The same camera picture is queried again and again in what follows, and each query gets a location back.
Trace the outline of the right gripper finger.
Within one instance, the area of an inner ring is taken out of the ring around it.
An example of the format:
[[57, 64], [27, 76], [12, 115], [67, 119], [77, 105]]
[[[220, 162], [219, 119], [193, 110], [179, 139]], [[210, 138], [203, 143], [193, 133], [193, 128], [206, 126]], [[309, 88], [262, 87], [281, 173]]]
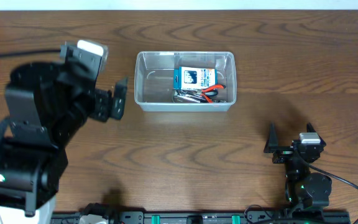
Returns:
[[[306, 125], [306, 132], [307, 132], [307, 133], [317, 133], [316, 130], [315, 130], [315, 128], [313, 127], [313, 125], [312, 125], [311, 123], [308, 123], [308, 124]], [[320, 145], [325, 146], [325, 145], [326, 145], [326, 142], [322, 139], [321, 136], [319, 136], [319, 137], [320, 137], [320, 139], [321, 139]]]
[[277, 133], [275, 130], [275, 125], [271, 123], [268, 132], [268, 139], [264, 147], [264, 153], [274, 153], [277, 149], [278, 149]]

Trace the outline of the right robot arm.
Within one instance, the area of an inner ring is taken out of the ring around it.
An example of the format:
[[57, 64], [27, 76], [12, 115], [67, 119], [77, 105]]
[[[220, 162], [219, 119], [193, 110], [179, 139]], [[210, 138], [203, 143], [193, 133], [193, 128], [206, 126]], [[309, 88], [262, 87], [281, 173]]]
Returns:
[[289, 146], [280, 146], [274, 124], [270, 125], [264, 153], [272, 155], [274, 164], [285, 166], [285, 197], [290, 205], [283, 214], [288, 218], [323, 219], [323, 208], [329, 205], [332, 180], [311, 172], [310, 165], [320, 158], [326, 143], [308, 123], [306, 132]]

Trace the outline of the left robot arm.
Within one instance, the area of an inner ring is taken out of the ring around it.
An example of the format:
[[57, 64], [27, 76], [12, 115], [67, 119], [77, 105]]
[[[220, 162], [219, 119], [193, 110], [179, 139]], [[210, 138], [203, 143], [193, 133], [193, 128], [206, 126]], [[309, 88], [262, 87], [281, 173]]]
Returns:
[[96, 87], [97, 73], [79, 62], [16, 67], [5, 89], [9, 115], [0, 122], [0, 223], [51, 219], [66, 146], [88, 119], [124, 114], [127, 79]]

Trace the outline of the silver combination wrench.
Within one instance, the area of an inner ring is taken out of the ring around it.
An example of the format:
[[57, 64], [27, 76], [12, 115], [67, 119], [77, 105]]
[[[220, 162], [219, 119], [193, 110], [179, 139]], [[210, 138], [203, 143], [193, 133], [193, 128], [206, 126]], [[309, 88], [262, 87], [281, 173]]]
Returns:
[[[192, 103], [207, 103], [206, 100], [198, 94], [192, 94], [192, 93], [175, 93], [173, 95], [174, 100], [185, 100]], [[224, 100], [214, 100], [214, 103], [225, 103]]]

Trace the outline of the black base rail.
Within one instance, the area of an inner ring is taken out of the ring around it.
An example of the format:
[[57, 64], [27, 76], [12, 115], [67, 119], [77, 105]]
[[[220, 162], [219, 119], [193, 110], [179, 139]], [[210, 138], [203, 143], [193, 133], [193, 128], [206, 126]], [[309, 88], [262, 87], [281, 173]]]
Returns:
[[252, 206], [244, 212], [146, 212], [116, 210], [91, 203], [79, 212], [55, 212], [52, 224], [110, 223], [110, 224], [245, 224], [245, 223], [350, 223], [348, 212], [289, 209], [270, 210]]

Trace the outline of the clear plastic storage box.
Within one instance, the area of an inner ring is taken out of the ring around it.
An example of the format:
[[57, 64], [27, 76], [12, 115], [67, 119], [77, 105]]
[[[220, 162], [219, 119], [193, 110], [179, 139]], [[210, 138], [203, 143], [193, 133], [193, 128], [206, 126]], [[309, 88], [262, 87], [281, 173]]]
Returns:
[[[225, 103], [191, 103], [173, 100], [173, 72], [179, 67], [213, 68], [219, 89], [214, 100]], [[137, 55], [134, 99], [144, 111], [227, 111], [237, 97], [236, 64], [230, 52], [143, 51]]]

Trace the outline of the small steel hammer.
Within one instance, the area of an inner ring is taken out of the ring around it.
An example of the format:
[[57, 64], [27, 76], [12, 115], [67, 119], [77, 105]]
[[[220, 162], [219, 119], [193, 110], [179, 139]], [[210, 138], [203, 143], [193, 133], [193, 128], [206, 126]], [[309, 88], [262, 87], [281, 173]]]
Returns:
[[217, 90], [207, 91], [206, 93], [190, 90], [175, 90], [173, 100], [189, 101], [191, 103], [214, 103], [215, 100], [213, 97], [217, 95]]

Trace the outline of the blue white cardboard box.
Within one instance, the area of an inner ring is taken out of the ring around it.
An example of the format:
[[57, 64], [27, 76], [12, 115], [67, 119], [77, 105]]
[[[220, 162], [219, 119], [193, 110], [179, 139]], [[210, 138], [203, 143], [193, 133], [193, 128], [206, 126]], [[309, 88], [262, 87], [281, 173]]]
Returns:
[[217, 84], [217, 72], [213, 68], [179, 67], [173, 72], [175, 90], [203, 90]]

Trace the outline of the red handled pliers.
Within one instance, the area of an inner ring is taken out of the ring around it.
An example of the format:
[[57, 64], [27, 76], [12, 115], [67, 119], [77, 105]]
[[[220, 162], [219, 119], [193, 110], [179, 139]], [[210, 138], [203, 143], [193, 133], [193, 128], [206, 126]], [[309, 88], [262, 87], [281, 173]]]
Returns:
[[225, 89], [225, 85], [217, 84], [201, 90], [200, 95], [206, 100], [207, 103], [214, 103], [211, 96], [217, 96], [219, 89]]

